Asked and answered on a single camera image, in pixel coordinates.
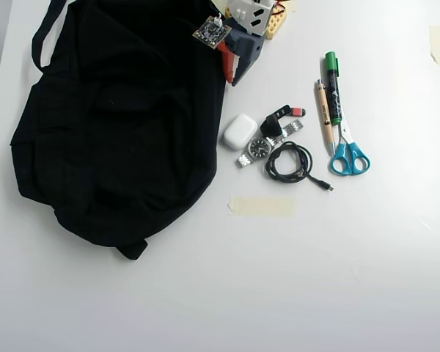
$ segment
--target green marker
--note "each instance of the green marker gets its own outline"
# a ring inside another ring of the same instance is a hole
[[[331,110],[332,125],[340,125],[342,121],[342,108],[340,105],[339,85],[337,77],[339,77],[339,61],[336,53],[330,51],[326,54],[326,70],[328,71],[328,99],[329,110]]]

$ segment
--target scissor blade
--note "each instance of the scissor blade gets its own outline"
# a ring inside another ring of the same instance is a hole
[[[348,144],[355,142],[352,138],[351,130],[349,129],[349,125],[347,124],[347,117],[345,116],[344,108],[342,108],[342,121],[340,122],[340,133],[341,133],[341,137]]]

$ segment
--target yellow lego brick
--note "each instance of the yellow lego brick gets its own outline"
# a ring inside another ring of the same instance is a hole
[[[265,37],[267,39],[272,39],[274,35],[277,34],[282,24],[284,24],[285,19],[287,18],[287,10],[284,10],[284,12],[274,15],[276,12],[280,12],[283,9],[280,7],[275,7],[273,10],[273,15],[271,16],[271,19],[269,20],[269,25],[265,31]]]

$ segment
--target black cable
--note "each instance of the black cable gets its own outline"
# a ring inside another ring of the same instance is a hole
[[[288,175],[279,174],[276,169],[276,160],[280,158],[280,155],[285,150],[292,150],[293,152],[297,153],[300,159],[300,167],[295,172],[292,172]],[[323,190],[333,191],[334,189],[329,183],[318,180],[317,178],[314,178],[310,175],[312,168],[313,157],[311,156],[311,153],[308,151],[307,148],[302,147],[301,145],[297,145],[293,142],[285,142],[284,144],[282,144],[282,146],[275,149],[275,151],[272,152],[269,160],[265,164],[265,170],[272,180],[283,183],[297,183],[304,180],[305,178],[308,178],[314,184],[320,186]]]

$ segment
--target metal watch band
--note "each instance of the metal watch band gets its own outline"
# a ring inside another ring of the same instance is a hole
[[[275,138],[267,138],[267,140],[272,144],[272,147],[275,147],[276,145],[282,143],[289,136],[291,136],[295,132],[298,132],[302,128],[303,128],[303,124],[300,122],[300,120],[292,121],[282,129],[282,134],[280,136]]]
[[[247,154],[243,154],[238,158],[238,163],[240,163],[241,167],[248,166],[252,163],[252,160],[249,158]]]

